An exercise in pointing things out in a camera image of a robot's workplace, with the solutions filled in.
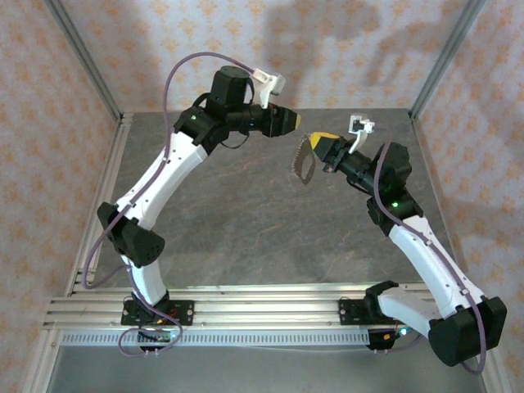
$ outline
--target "grey marble surface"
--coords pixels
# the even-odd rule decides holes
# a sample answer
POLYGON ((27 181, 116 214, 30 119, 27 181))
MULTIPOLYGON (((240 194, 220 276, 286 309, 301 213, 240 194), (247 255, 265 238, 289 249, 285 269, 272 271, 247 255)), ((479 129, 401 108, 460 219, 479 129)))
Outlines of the grey marble surface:
MULTIPOLYGON (((154 230, 165 240, 160 268, 168 287, 193 285, 420 281, 404 255, 368 217, 366 199, 343 174, 317 164, 304 186, 291 160, 304 133, 347 132, 352 110, 302 110, 300 129, 280 138, 251 135, 237 150, 217 148, 169 199, 154 230)), ((366 110, 377 125, 408 147, 412 195, 436 235, 450 249, 422 153, 405 110, 366 110)), ((124 195, 164 143, 160 113, 136 114, 112 201, 124 195)), ((372 135, 362 152, 373 157, 386 140, 372 135)), ((230 138, 235 144, 238 138, 230 138)), ((120 263, 110 243, 102 247, 96 277, 120 263)), ((107 284, 127 287, 121 274, 107 284)))

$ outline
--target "patterned wallpaper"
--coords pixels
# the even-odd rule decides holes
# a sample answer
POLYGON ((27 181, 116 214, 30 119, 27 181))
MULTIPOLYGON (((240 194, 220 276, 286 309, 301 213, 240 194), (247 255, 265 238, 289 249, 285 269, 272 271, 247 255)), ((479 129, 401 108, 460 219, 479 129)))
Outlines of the patterned wallpaper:
POLYGON ((61 296, 115 125, 41 0, 0 7, 0 391, 61 296))
POLYGON ((524 391, 524 3, 486 3, 421 125, 454 249, 508 306, 501 347, 524 391))
MULTIPOLYGON (((276 103, 411 107, 467 0, 65 0, 122 111, 159 111, 174 63, 222 52, 287 78, 276 103)), ((209 91, 193 61, 170 109, 209 91)))

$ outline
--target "aluminum frame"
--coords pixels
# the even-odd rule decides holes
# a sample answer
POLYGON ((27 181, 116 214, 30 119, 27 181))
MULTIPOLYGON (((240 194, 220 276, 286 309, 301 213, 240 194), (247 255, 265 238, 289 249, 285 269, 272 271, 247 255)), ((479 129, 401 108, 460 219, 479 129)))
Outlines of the aluminum frame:
POLYGON ((23 393, 42 393, 47 391, 51 381, 62 338, 62 330, 42 330, 37 345, 33 348, 34 357, 25 379, 23 393))
POLYGON ((431 98, 433 92, 435 92, 435 89, 444 76, 450 62, 459 50, 460 44, 466 38, 466 34, 468 34, 468 31, 485 3, 486 0, 469 0, 468 4, 466 4, 462 14, 458 18, 457 24, 447 39, 442 52, 436 59, 435 65, 427 76, 426 82, 422 86, 415 103, 409 111, 409 118, 411 120, 417 119, 422 113, 424 106, 431 98))
POLYGON ((75 23, 73 23, 63 2, 61 0, 44 0, 44 2, 53 18, 55 18, 56 23, 64 33, 71 49, 73 49, 76 56, 79 58, 80 64, 84 68, 89 79, 91 79, 93 87, 97 90, 104 105, 111 114, 111 117, 115 121, 120 121, 122 116, 118 105, 116 104, 110 89, 107 87, 106 82, 102 78, 102 74, 98 70, 95 61, 91 57, 87 46, 82 40, 79 31, 76 29, 75 23))
MULTIPOLYGON (((193 287, 171 289, 169 297, 195 301, 193 325, 188 330, 348 329, 340 324, 338 301, 342 297, 363 299, 369 285, 193 287)), ((402 287, 432 301, 424 284, 407 283, 402 287)), ((116 288, 53 298, 44 328, 121 329, 122 300, 130 293, 131 288, 116 288)))
MULTIPOLYGON (((125 143, 127 142, 132 122, 133 113, 126 113, 123 115, 122 120, 116 126, 115 137, 113 139, 113 143, 111 144, 111 149, 106 160, 106 166, 102 173, 102 177, 97 185, 93 203, 89 208, 88 222, 86 223, 84 234, 82 235, 82 241, 75 257, 75 262, 73 264, 69 280, 65 287, 64 296, 71 296, 75 287, 79 286, 80 274, 88 256, 89 248, 95 242, 95 239, 97 239, 97 237, 102 234, 102 226, 97 219, 97 208, 102 202, 111 199, 120 167, 120 162, 122 161, 122 155, 124 154, 125 143)), ((91 269, 89 270, 88 280, 92 281, 94 279, 94 273, 97 269, 99 254, 100 250, 98 250, 93 257, 93 263, 91 269)))
MULTIPOLYGON (((120 336, 125 333, 121 330, 69 330, 64 332, 61 346, 94 346, 117 347, 120 336)), ((155 342, 138 334, 124 334, 122 346, 137 346, 144 343, 154 343, 157 346, 166 346, 168 342, 155 342)), ((369 345, 369 332, 367 329, 347 329, 345 331, 334 329, 317 330, 214 330, 196 331, 185 330, 182 338, 177 342, 177 347, 202 346, 205 348, 225 347, 278 347, 278 346, 367 346, 369 345)))

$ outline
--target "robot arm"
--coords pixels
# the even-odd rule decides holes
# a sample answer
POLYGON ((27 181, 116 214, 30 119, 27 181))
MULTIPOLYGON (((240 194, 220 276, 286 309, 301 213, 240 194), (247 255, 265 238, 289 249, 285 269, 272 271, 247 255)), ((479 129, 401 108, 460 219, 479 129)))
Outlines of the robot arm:
MULTIPOLYGON (((168 155, 162 151, 146 173, 114 205, 104 202, 98 208, 98 218, 102 226, 107 228, 113 218, 131 204, 136 192, 151 181, 152 174, 165 161, 159 177, 130 206, 109 236, 115 250, 131 268, 138 290, 147 303, 156 309, 166 311, 169 302, 158 264, 165 241, 151 230, 156 219, 180 183, 228 138, 231 131, 246 136, 251 131, 260 131, 271 138, 290 133, 298 127, 300 116, 297 113, 269 103, 269 94, 279 93, 279 90, 275 90, 277 81, 280 83, 278 89, 282 88, 282 81, 273 75, 268 75, 262 81, 255 79, 254 83, 243 69, 223 66, 215 73, 210 92, 200 96, 190 108, 183 111, 175 123, 168 155), (244 102, 248 87, 251 88, 252 97, 257 95, 260 98, 260 104, 253 104, 253 100, 244 102), (201 106, 203 101, 206 101, 205 106, 201 106)), ((141 324, 158 322, 136 294, 133 294, 133 299, 153 318, 141 321, 141 324)))
POLYGON ((344 320, 361 324, 364 316, 371 323, 385 317, 401 321, 427 337, 443 363, 454 366, 481 352, 477 320, 472 310, 474 302, 486 331, 486 347, 488 350, 496 347, 506 307, 498 297, 488 299, 468 280, 435 237, 422 209, 405 187, 411 174, 407 149, 398 143, 391 144, 379 175, 378 194, 387 211, 416 233, 421 233, 421 237, 390 219, 378 206, 373 178, 381 151, 371 160, 352 148, 354 140, 347 141, 328 133, 314 133, 310 141, 316 156, 325 163, 325 172, 342 172, 349 185, 371 196, 367 206, 372 221, 402 250, 435 299, 433 305, 404 291, 395 282, 382 282, 366 291, 364 306, 360 308, 351 304, 352 300, 345 300, 346 305, 341 305, 344 320))

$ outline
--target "black end effector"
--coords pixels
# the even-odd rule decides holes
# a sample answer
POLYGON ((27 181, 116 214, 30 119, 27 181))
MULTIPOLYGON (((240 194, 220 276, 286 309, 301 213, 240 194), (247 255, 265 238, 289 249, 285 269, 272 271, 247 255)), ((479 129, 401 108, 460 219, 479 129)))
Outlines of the black end effector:
MULTIPOLYGON (((388 236, 395 223, 382 212, 373 196, 373 179, 384 145, 372 160, 359 151, 350 154, 352 145, 353 140, 344 138, 320 138, 314 152, 326 163, 325 171, 341 171, 351 187, 371 196, 367 202, 369 216, 388 236)), ((393 142, 381 169, 378 189, 382 203, 398 219, 422 216, 422 209, 405 188, 411 170, 408 149, 393 142)))
MULTIPOLYGON (((373 195, 373 178, 377 168, 378 158, 384 145, 378 150, 375 158, 370 160, 359 151, 350 154, 354 139, 320 138, 314 149, 317 157, 324 163, 328 172, 341 171, 346 175, 347 182, 360 191, 373 195)), ((387 197, 403 189, 411 174, 408 149, 393 142, 386 154, 379 178, 381 197, 387 197)))
POLYGON ((249 74, 241 68, 225 65, 215 73, 209 93, 202 94, 193 105, 180 115, 175 130, 193 138, 210 154, 229 132, 247 135, 260 131, 266 137, 278 137, 295 130, 300 116, 283 106, 269 104, 267 109, 244 102, 247 89, 255 92, 249 74), (200 104, 206 100, 205 107, 200 104))
MULTIPOLYGON (((106 229, 118 215, 117 206, 102 202, 98 219, 106 229)), ((165 241, 156 233, 138 226, 136 219, 122 217, 108 235, 116 252, 127 256, 137 268, 152 264, 164 250, 165 241)))

